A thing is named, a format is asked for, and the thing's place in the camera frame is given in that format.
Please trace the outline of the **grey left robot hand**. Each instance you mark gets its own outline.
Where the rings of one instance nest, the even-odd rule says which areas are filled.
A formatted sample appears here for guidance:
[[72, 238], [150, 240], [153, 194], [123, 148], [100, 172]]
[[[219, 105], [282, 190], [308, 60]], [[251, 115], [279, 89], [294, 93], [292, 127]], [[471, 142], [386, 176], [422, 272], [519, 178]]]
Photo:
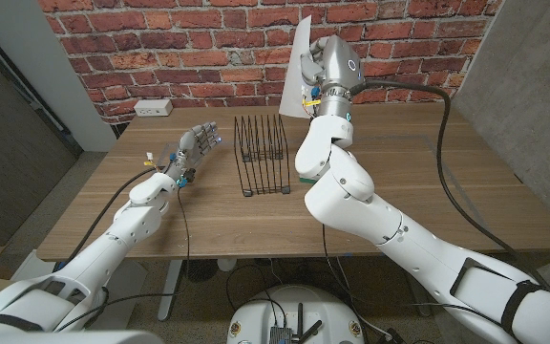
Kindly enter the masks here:
[[171, 177], [178, 187], [186, 186], [194, 181], [196, 167], [202, 158], [221, 141], [215, 121], [190, 128], [181, 136], [178, 148], [169, 154], [164, 174]]

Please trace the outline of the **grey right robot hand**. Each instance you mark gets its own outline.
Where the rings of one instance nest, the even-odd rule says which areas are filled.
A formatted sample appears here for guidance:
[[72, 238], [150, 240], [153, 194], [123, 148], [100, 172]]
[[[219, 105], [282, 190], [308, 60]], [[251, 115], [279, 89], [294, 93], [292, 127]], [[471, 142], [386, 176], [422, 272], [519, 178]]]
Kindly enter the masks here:
[[350, 90], [365, 79], [358, 53], [338, 35], [312, 42], [301, 53], [300, 62], [304, 82], [323, 91], [334, 86]]

